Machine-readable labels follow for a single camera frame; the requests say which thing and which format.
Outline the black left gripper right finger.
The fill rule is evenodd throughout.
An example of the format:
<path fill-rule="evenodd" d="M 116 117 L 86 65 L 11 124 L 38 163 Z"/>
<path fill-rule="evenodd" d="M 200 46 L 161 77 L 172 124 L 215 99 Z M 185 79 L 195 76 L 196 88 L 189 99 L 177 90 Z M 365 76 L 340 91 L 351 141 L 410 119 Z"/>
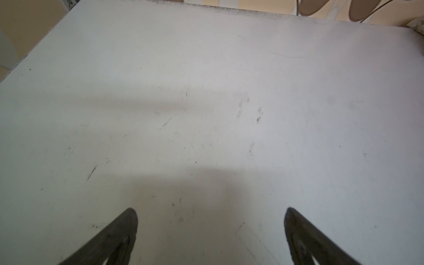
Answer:
<path fill-rule="evenodd" d="M 286 211 L 284 229 L 295 265 L 359 264 L 294 208 Z"/>

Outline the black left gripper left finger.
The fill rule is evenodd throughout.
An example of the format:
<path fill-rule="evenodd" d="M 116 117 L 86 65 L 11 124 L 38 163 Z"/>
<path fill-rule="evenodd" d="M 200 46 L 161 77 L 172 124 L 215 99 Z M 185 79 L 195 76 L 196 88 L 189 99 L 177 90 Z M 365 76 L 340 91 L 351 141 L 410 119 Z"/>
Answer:
<path fill-rule="evenodd" d="M 62 265 L 127 265 L 134 248 L 138 216 L 128 208 Z"/>

